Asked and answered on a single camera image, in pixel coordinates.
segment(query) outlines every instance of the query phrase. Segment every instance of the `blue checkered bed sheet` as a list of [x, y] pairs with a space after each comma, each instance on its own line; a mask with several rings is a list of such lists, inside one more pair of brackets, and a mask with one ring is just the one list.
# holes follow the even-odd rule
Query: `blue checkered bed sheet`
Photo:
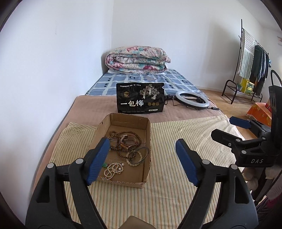
[[174, 69], [168, 69], [160, 74], [104, 74], [86, 93], [86, 95], [116, 95], [117, 83], [164, 83], [164, 92], [175, 95], [178, 90], [197, 92], [205, 95], [190, 81]]

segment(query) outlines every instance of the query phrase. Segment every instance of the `yellow box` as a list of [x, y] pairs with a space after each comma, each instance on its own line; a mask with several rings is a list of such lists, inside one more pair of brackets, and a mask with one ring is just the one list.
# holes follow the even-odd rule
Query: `yellow box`
[[242, 86], [241, 92], [245, 94], [251, 94], [255, 84], [243, 78], [241, 82], [241, 86]]

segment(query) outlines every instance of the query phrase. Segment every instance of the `blue clamp pad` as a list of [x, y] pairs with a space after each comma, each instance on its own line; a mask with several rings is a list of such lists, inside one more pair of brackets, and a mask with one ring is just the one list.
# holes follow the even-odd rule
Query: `blue clamp pad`
[[99, 151], [97, 152], [96, 156], [94, 157], [93, 161], [89, 166], [88, 177], [86, 179], [87, 185], [91, 185], [93, 181], [96, 181], [100, 170], [102, 168], [103, 163], [108, 155], [110, 149], [110, 140], [105, 139], [104, 143], [100, 147]]
[[183, 139], [178, 139], [175, 143], [176, 154], [182, 164], [186, 176], [190, 182], [198, 186], [198, 171], [201, 168], [200, 161], [202, 160], [197, 152], [190, 150]]
[[239, 126], [239, 127], [245, 128], [245, 129], [250, 129], [252, 127], [248, 120], [244, 120], [244, 119], [237, 118], [237, 117], [234, 117], [234, 116], [232, 116], [229, 119], [229, 122], [232, 125]]

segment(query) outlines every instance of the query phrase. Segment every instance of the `folded quilt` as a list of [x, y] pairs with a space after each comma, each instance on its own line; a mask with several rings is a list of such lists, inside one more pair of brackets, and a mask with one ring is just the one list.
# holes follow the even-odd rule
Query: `folded quilt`
[[160, 48], [149, 46], [120, 47], [106, 57], [109, 73], [158, 74], [167, 70], [170, 58]]

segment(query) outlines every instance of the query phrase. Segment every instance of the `tree illustration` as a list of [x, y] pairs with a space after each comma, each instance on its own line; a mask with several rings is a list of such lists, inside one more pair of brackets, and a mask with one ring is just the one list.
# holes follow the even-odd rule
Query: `tree illustration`
[[147, 90], [147, 88], [143, 88], [141, 91], [140, 91], [140, 94], [143, 95], [143, 99], [145, 99], [145, 96], [147, 94], [149, 94], [149, 91]]
[[148, 95], [151, 95], [154, 87], [151, 84], [149, 84], [148, 86], [146, 86], [146, 89], [148, 90]]
[[156, 96], [160, 93], [157, 89], [153, 88], [151, 91], [153, 97], [152, 99], [156, 99]]

